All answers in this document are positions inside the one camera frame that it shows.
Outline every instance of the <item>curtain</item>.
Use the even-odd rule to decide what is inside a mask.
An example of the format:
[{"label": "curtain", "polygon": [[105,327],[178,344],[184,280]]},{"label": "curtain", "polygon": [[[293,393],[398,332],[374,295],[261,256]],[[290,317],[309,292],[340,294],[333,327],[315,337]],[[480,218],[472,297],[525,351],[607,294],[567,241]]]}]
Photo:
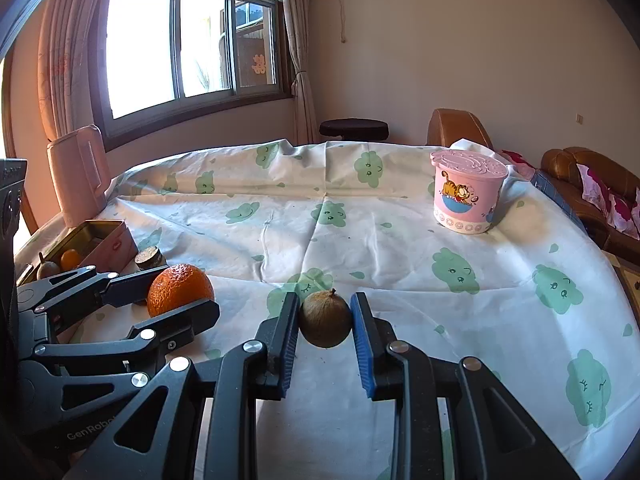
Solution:
[{"label": "curtain", "polygon": [[296,78],[291,86],[295,97],[294,143],[319,142],[316,110],[306,69],[309,52],[309,0],[283,0],[287,38]]},{"label": "curtain", "polygon": [[47,139],[55,140],[84,124],[74,124],[79,74],[86,72],[86,44],[100,0],[47,0],[38,44],[38,98]]}]

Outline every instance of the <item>window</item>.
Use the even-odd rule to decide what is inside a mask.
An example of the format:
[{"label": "window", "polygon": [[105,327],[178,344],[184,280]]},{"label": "window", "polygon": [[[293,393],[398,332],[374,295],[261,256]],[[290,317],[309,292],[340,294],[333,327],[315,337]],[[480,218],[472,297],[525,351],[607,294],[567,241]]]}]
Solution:
[{"label": "window", "polygon": [[91,77],[107,149],[191,116],[284,96],[282,22],[277,0],[102,0]]}]

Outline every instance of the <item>black stool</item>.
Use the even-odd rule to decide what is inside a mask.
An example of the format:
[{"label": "black stool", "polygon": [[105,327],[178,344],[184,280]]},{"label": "black stool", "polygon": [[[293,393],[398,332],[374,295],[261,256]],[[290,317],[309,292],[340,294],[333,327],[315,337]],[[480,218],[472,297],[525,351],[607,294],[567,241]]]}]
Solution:
[{"label": "black stool", "polygon": [[334,119],[320,124],[321,135],[342,136],[342,140],[382,142],[389,137],[389,125],[373,119]]}]

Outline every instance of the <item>pink pillow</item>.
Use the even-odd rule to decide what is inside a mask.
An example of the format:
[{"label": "pink pillow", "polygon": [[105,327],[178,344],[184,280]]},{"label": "pink pillow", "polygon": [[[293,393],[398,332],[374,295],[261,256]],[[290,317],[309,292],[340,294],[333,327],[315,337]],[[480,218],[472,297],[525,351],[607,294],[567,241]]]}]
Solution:
[{"label": "pink pillow", "polygon": [[536,168],[530,165],[519,153],[508,152],[507,150],[500,150],[498,153],[506,158],[510,164],[513,164],[516,171],[527,180],[531,180],[536,174]]},{"label": "pink pillow", "polygon": [[576,166],[578,166],[582,177],[582,198],[596,206],[607,218],[611,210],[609,189],[587,166],[582,164],[576,164]]},{"label": "pink pillow", "polygon": [[607,216],[607,224],[622,234],[640,240],[638,228],[636,228],[632,219],[631,209],[629,209],[625,200],[612,191],[609,191],[609,199],[611,200],[612,207]]},{"label": "pink pillow", "polygon": [[640,231],[640,189],[636,187],[636,205],[631,210],[631,218],[636,224],[636,229]]}]

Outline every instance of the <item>mandarin orange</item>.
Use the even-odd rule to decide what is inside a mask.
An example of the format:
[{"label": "mandarin orange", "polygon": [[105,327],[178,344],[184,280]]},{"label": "mandarin orange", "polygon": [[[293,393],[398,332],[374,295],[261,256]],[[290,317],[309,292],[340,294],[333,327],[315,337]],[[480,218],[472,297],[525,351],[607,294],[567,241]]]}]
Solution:
[{"label": "mandarin orange", "polygon": [[214,298],[213,286],[207,275],[198,267],[180,264],[158,274],[146,295],[146,309],[149,316],[159,316],[205,298]]},{"label": "mandarin orange", "polygon": [[60,257],[60,268],[62,272],[75,269],[82,263],[82,256],[75,249],[69,249],[65,251]]}]

